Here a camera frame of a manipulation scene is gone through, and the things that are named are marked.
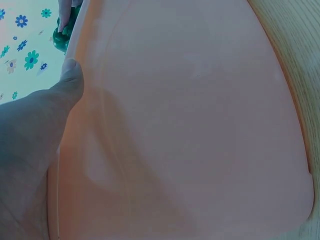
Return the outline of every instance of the green object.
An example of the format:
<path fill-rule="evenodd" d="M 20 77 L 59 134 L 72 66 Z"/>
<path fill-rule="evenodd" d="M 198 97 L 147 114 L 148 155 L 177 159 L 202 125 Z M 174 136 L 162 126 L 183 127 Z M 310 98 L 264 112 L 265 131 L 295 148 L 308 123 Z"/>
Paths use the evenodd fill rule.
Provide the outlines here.
<path fill-rule="evenodd" d="M 52 35 L 53 45 L 55 46 L 55 48 L 57 48 L 58 50 L 64 53 L 67 52 L 71 34 L 74 29 L 80 8 L 81 8 L 81 5 L 77 7 L 72 7 L 69 23 L 67 24 L 67 26 L 64 27 L 62 32 L 58 32 L 58 28 L 56 28 L 53 32 L 53 35 Z M 59 23 L 60 23 L 59 18 L 56 21 L 56 23 L 59 27 Z"/>

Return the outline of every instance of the skin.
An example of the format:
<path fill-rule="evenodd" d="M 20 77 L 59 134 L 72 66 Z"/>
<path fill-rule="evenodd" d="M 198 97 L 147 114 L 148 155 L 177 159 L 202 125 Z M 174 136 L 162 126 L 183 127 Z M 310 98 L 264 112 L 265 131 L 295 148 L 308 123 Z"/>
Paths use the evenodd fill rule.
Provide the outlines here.
<path fill-rule="evenodd" d="M 47 170 L 83 91 L 82 68 L 70 58 L 56 85 L 0 105 L 0 239 L 49 239 Z"/>
<path fill-rule="evenodd" d="M 59 18 L 60 24 L 58 32 L 62 32 L 64 27 L 68 24 L 70 18 L 71 7 L 77 7 L 82 4 L 84 0 L 58 0 L 59 2 Z"/>

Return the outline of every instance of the teal flower print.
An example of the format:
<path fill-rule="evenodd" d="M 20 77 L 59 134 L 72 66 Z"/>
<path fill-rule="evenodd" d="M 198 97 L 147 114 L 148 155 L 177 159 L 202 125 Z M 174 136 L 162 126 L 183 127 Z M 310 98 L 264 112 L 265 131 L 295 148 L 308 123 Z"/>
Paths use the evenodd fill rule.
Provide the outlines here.
<path fill-rule="evenodd" d="M 1 52 L 1 55 L 0 55 L 0 59 L 2 59 L 5 55 L 6 55 L 6 53 L 8 52 L 8 50 L 9 50 L 9 46 L 5 46 L 4 48 L 3 48 L 3 51 Z"/>
<path fill-rule="evenodd" d="M 25 57 L 25 70 L 33 69 L 34 65 L 38 62 L 37 58 L 39 57 L 39 53 L 36 53 L 36 50 L 28 53 L 28 56 Z"/>
<path fill-rule="evenodd" d="M 48 18 L 50 17 L 52 14 L 52 12 L 50 11 L 50 9 L 45 8 L 44 10 L 42 10 L 41 15 L 43 18 Z"/>
<path fill-rule="evenodd" d="M 12 94 L 12 99 L 15 100 L 17 97 L 18 97 L 18 92 L 15 91 L 15 92 Z"/>
<path fill-rule="evenodd" d="M 5 10 L 0 9 L 0 21 L 5 18 L 5 14 L 6 14 Z"/>

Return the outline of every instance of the wooden surface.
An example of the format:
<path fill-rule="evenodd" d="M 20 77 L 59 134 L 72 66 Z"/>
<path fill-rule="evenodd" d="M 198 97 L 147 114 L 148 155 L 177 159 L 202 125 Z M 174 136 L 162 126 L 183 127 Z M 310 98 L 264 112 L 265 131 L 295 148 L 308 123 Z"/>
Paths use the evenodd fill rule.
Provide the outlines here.
<path fill-rule="evenodd" d="M 275 239 L 319 240 L 320 0 L 248 2 L 270 39 L 293 95 L 314 184 L 314 207 L 307 222 Z"/>

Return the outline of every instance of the pink surface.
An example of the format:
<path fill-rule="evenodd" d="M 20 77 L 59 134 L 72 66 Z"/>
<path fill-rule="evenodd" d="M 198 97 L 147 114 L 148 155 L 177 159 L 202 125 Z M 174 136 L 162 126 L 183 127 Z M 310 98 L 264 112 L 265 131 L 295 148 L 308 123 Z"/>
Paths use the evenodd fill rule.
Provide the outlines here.
<path fill-rule="evenodd" d="M 67 57 L 85 93 L 60 146 L 61 240 L 258 240 L 309 216 L 295 106 L 245 0 L 85 1 Z"/>

